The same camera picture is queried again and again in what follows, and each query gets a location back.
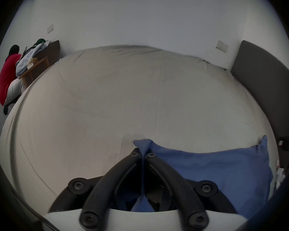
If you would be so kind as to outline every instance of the red shirt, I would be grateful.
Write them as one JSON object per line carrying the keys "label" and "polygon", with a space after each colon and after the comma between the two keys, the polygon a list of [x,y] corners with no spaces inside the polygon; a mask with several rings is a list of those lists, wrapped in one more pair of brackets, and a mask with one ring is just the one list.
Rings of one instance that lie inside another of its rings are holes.
{"label": "red shirt", "polygon": [[21,54],[10,55],[2,67],[0,73],[0,103],[3,106],[8,93],[9,85],[16,79],[16,62],[20,59]]}

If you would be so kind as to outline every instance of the white wall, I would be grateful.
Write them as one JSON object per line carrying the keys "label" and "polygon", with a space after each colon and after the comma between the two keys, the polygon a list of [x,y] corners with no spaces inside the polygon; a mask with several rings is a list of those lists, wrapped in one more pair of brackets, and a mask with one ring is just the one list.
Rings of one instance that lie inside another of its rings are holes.
{"label": "white wall", "polygon": [[[54,30],[47,34],[47,27]],[[13,44],[59,40],[62,55],[116,44],[149,45],[230,68],[242,40],[289,68],[289,40],[267,0],[25,0],[0,46],[0,71]],[[216,49],[218,40],[227,53]],[[0,133],[5,116],[0,105]]]}
{"label": "white wall", "polygon": [[247,0],[247,17],[243,40],[271,53],[289,69],[289,39],[267,0]]}
{"label": "white wall", "polygon": [[[32,42],[60,40],[71,52],[138,44],[199,56],[229,68],[245,25],[245,0],[35,0]],[[54,24],[54,31],[46,28]],[[222,40],[227,53],[217,50]]]}
{"label": "white wall", "polygon": [[[10,48],[17,44],[20,52],[25,47],[31,47],[31,12],[34,0],[24,0],[17,13],[15,14],[4,38],[0,45],[0,72],[9,54]],[[5,122],[6,116],[3,114],[3,106],[0,104],[0,134]]]}

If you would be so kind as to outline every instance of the white pants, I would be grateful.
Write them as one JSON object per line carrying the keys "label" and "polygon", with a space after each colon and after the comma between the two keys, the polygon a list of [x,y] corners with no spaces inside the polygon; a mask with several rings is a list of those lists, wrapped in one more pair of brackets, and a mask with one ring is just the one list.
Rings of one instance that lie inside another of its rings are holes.
{"label": "white pants", "polygon": [[24,92],[24,90],[25,88],[22,79],[17,78],[13,80],[8,88],[8,93],[6,95],[6,99],[3,106],[12,102],[18,95],[21,95]]}

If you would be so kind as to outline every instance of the person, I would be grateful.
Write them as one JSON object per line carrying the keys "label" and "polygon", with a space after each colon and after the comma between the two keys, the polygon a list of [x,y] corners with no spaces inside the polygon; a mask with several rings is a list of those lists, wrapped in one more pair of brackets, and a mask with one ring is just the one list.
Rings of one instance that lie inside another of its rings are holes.
{"label": "person", "polygon": [[16,77],[16,63],[21,58],[19,46],[13,45],[0,72],[0,103],[2,106],[13,101],[24,91],[24,84]]}

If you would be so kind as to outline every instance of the black hair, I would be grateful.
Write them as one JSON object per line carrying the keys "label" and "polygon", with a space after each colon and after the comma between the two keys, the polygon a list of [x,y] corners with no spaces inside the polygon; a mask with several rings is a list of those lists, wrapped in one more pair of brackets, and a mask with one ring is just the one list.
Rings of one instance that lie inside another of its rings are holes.
{"label": "black hair", "polygon": [[18,46],[17,44],[14,44],[14,45],[11,47],[10,51],[9,51],[8,57],[9,57],[10,55],[18,54],[18,53],[19,53],[19,46]]}

